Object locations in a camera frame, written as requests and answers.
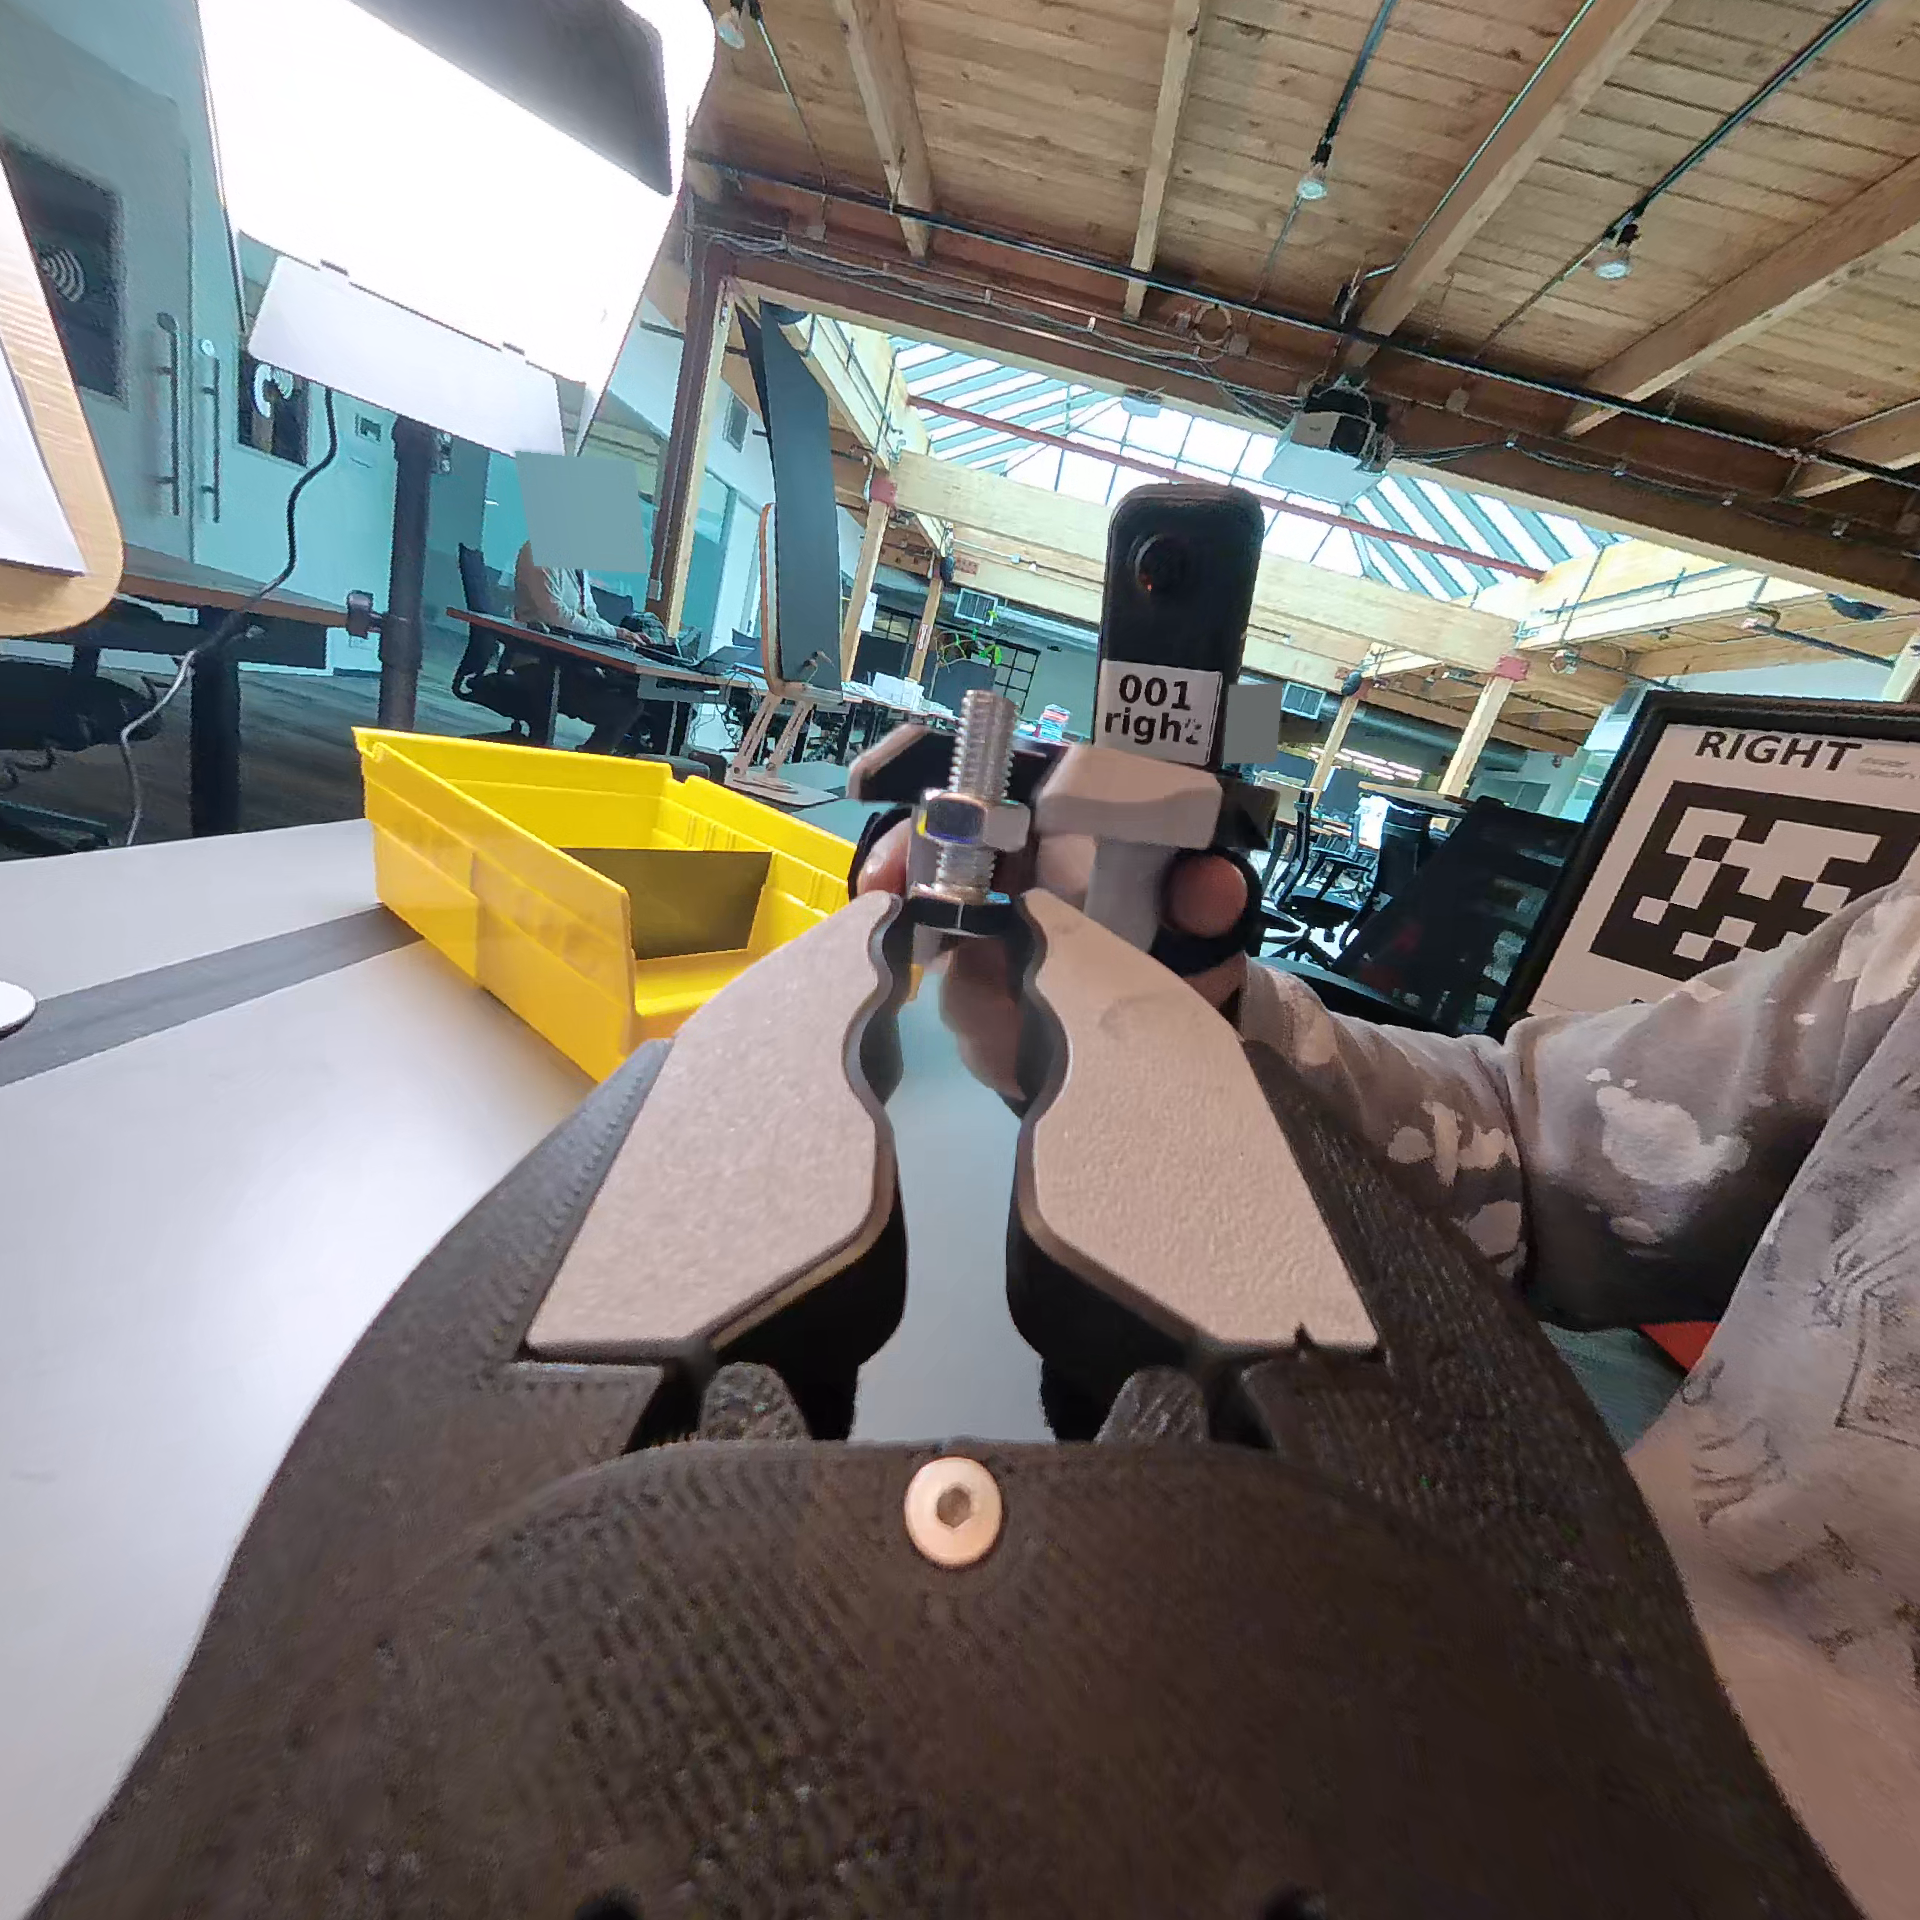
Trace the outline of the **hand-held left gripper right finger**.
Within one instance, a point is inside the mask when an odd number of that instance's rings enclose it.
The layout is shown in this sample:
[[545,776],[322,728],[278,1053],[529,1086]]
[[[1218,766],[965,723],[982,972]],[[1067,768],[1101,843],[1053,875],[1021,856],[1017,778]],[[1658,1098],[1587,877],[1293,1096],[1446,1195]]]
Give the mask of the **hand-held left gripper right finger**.
[[1021,917],[1025,1236],[1210,1360],[1373,1355],[1373,1317],[1232,1025],[1066,901],[1029,893]]

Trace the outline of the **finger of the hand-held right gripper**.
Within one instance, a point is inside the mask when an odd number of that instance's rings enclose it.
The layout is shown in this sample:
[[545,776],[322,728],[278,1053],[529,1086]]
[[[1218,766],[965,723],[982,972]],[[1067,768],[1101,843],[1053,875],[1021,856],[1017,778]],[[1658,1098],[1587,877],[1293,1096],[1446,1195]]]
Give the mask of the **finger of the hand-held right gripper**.
[[1069,746],[1042,778],[1029,809],[1037,836],[1212,846],[1221,802],[1221,782],[1204,768]]
[[953,773],[953,731],[926,724],[898,724],[849,768],[846,798],[869,809],[856,842],[873,846],[912,814],[926,793],[947,790]]

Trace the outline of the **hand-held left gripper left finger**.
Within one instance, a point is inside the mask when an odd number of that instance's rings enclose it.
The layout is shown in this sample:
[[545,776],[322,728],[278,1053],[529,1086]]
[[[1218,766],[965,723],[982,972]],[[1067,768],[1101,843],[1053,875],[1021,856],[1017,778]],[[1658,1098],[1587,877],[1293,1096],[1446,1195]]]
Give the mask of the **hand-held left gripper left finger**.
[[877,1241],[892,1124],[858,1057],[901,898],[864,896],[684,1021],[525,1331],[540,1360],[714,1363]]

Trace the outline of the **steel hex nut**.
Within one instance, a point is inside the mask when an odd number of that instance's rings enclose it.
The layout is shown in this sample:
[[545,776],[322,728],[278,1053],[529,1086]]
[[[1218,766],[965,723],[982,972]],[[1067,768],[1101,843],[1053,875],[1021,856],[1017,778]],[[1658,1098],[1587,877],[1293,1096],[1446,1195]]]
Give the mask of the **steel hex nut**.
[[986,801],[969,790],[929,790],[916,804],[916,832],[953,853],[1017,853],[1032,835],[1032,806]]

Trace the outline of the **steel hex bolt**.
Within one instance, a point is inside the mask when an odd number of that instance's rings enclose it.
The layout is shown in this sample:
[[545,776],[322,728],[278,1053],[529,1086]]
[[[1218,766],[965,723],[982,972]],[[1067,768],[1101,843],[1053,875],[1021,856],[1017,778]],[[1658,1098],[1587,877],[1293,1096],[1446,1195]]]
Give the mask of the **steel hex bolt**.
[[[986,801],[1012,801],[1017,749],[1017,708],[1011,700],[971,690],[958,714],[952,784]],[[1001,867],[1011,856],[953,853],[920,836],[916,806],[910,817],[906,861],[906,921],[920,949],[931,956],[939,945],[997,939],[1012,921],[1012,901],[1001,886]]]

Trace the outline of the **yellow plastic storage bin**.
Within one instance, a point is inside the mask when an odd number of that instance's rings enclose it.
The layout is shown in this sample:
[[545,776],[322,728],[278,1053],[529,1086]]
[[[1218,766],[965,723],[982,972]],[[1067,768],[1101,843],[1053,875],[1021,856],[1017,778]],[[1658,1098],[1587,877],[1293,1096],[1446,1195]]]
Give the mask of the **yellow plastic storage bin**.
[[[596,1084],[849,904],[849,842],[662,762],[374,728],[355,744],[377,898]],[[752,947],[641,962],[626,893],[565,849],[766,850]]]

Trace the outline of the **person's right forearm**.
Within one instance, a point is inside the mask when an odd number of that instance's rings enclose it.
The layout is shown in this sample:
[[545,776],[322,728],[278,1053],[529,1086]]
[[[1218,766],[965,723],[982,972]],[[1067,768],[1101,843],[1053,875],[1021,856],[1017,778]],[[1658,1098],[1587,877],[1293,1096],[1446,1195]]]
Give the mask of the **person's right forearm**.
[[1252,966],[1275,1049],[1401,1184],[1570,1329],[1916,1337],[1916,883],[1660,1000],[1444,1040]]

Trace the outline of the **person's right hand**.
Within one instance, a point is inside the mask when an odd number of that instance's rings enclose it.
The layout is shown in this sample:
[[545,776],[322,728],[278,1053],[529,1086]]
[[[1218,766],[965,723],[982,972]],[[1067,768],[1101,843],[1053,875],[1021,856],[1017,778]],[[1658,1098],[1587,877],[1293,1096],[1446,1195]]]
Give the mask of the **person's right hand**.
[[[880,806],[856,842],[849,873],[850,896],[906,893],[906,867],[915,843],[907,806]],[[1001,886],[1011,896],[1050,892],[1084,905],[1096,865],[1096,843],[1084,835],[1040,838],[1011,865]],[[1179,966],[1186,986],[1232,1025],[1251,972],[1249,915],[1257,875],[1236,853],[1186,850],[1173,858],[1158,892],[1158,941],[1185,954],[1213,954],[1212,966]],[[988,941],[961,941],[941,962],[941,1013],[965,1065],[1011,1108],[1025,1106],[1017,1049],[1025,1021],[1021,964]]]

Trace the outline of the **wooden panel stand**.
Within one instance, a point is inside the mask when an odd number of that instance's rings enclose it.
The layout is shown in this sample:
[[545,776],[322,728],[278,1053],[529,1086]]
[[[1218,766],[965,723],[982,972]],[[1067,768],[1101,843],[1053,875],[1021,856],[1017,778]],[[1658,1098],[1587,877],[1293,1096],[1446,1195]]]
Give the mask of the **wooden panel stand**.
[[784,766],[800,746],[816,714],[840,714],[846,704],[841,688],[809,683],[771,683],[755,708],[732,762],[725,786],[780,804],[804,804],[800,789],[784,776]]

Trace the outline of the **ceiling projector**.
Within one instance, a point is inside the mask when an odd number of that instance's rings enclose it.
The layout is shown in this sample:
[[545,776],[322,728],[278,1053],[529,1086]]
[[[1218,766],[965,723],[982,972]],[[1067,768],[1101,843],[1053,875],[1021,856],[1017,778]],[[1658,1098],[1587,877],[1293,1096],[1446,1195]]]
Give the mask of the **ceiling projector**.
[[1346,510],[1380,482],[1397,457],[1386,408],[1344,379],[1307,392],[1264,469],[1264,485]]

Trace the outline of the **black curved panel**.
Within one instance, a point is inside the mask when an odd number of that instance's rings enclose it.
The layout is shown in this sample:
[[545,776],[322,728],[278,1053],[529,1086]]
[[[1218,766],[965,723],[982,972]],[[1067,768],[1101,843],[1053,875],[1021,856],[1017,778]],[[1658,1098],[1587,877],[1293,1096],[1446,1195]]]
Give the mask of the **black curved panel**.
[[774,643],[789,683],[840,693],[841,544],[822,386],[787,336],[798,308],[761,302],[742,329],[774,478]]

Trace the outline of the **dark olive bin divider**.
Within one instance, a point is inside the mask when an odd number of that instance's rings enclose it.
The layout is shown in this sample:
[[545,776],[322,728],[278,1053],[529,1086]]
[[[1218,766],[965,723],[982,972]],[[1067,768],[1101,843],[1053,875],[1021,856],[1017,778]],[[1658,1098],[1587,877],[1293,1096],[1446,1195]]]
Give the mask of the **dark olive bin divider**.
[[630,904],[630,949],[641,962],[742,954],[769,883],[766,850],[565,849],[617,884]]

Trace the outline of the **dark light stand pole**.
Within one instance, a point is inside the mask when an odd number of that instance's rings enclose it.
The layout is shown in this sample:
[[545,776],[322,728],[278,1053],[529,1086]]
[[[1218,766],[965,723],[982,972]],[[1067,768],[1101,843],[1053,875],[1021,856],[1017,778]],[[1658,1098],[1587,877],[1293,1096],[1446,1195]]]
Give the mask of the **dark light stand pole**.
[[424,662],[429,494],[442,469],[442,436],[427,424],[397,417],[392,446],[396,459],[392,576],[380,620],[374,723],[388,731],[411,731]]

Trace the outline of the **person's grey patterned sweatshirt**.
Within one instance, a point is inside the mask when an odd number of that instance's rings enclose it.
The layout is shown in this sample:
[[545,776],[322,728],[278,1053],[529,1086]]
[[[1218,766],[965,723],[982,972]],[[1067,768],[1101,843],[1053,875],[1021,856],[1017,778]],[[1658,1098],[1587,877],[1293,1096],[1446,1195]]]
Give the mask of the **person's grey patterned sweatshirt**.
[[1916,1053],[1859,1075],[1630,1453],[1749,1742],[1865,1916],[1917,1916]]

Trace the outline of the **white studio light panel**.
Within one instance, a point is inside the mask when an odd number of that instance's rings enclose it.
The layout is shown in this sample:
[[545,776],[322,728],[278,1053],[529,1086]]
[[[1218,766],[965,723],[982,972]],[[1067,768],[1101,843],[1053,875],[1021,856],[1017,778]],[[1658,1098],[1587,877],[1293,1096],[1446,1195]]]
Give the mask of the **white studio light panel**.
[[569,449],[682,195],[716,28],[692,2],[201,2],[252,357],[506,456]]

